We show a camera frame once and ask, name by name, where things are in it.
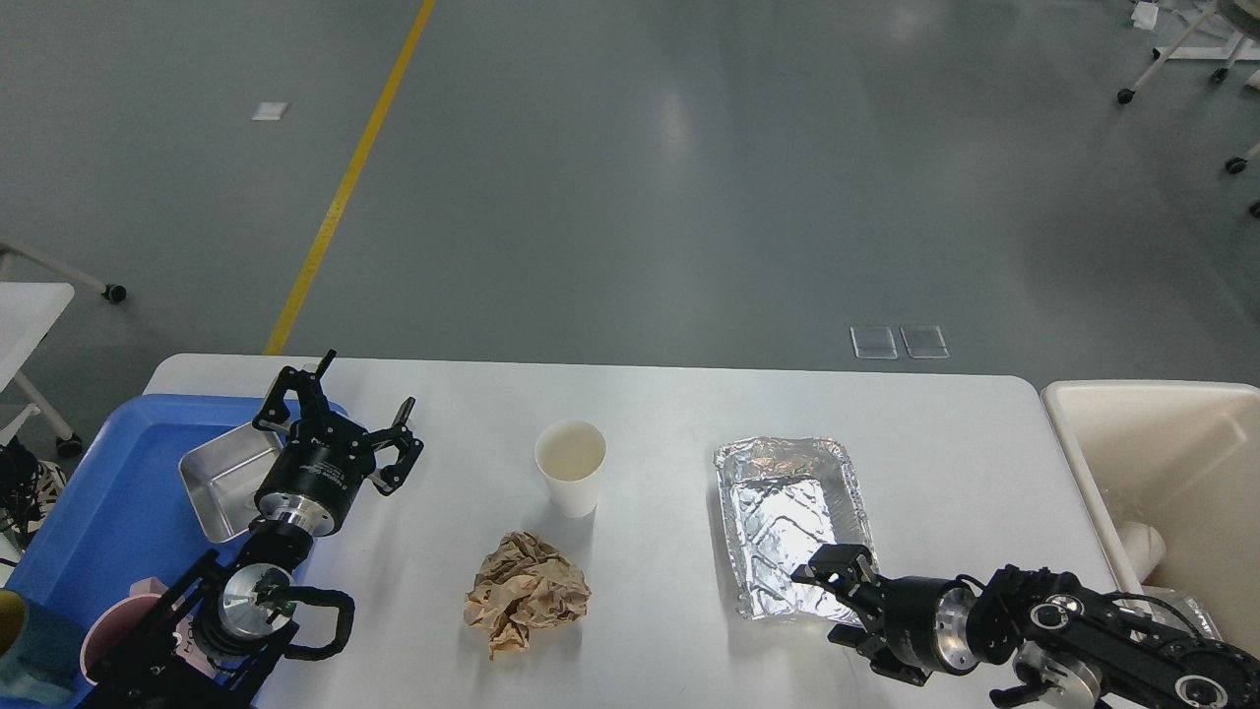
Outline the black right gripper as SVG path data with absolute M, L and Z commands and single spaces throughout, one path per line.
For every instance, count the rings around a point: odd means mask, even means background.
M 879 678 L 924 688 L 932 674 L 961 678 L 979 665 L 968 636 L 976 593 L 965 582 L 888 579 L 863 544 L 820 545 L 796 565 L 790 582 L 819 591 L 818 615 L 837 623 L 828 641 L 854 650 Z M 856 625 L 879 625 L 879 632 Z

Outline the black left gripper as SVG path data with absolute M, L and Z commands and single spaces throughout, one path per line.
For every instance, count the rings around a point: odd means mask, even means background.
M 261 519 L 289 523 L 314 538 L 341 529 L 365 479 L 382 495 L 401 489 L 425 450 L 410 427 L 415 398 L 399 404 L 384 429 L 333 423 L 321 378 L 335 356 L 329 349 L 315 369 L 281 368 L 252 418 L 253 429 L 287 441 L 255 494 Z M 396 461 L 375 468 L 382 450 L 394 450 Z

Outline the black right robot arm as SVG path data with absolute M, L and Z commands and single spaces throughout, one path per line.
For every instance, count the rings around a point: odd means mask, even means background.
M 856 615 L 828 638 L 882 678 L 922 686 L 982 664 L 1011 665 L 1017 685 L 989 694 L 995 708 L 1042 703 L 1102 708 L 1120 696 L 1147 708 L 1255 708 L 1257 659 L 1177 625 L 1128 610 L 1131 594 L 1100 593 L 1072 573 L 1004 565 L 980 582 L 960 574 L 879 576 L 864 545 L 819 547 L 791 573 Z

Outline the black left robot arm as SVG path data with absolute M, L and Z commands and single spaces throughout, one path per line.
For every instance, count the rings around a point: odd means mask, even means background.
M 314 543 L 333 535 L 365 484 L 382 495 L 404 485 L 423 452 L 410 429 L 415 398 L 391 426 L 338 413 L 323 390 L 335 359 L 284 366 L 253 429 L 284 440 L 253 502 L 246 543 L 229 564 L 205 552 L 100 660 L 84 708 L 248 708 L 280 660 L 341 654 L 357 608 L 350 594 L 295 582 Z

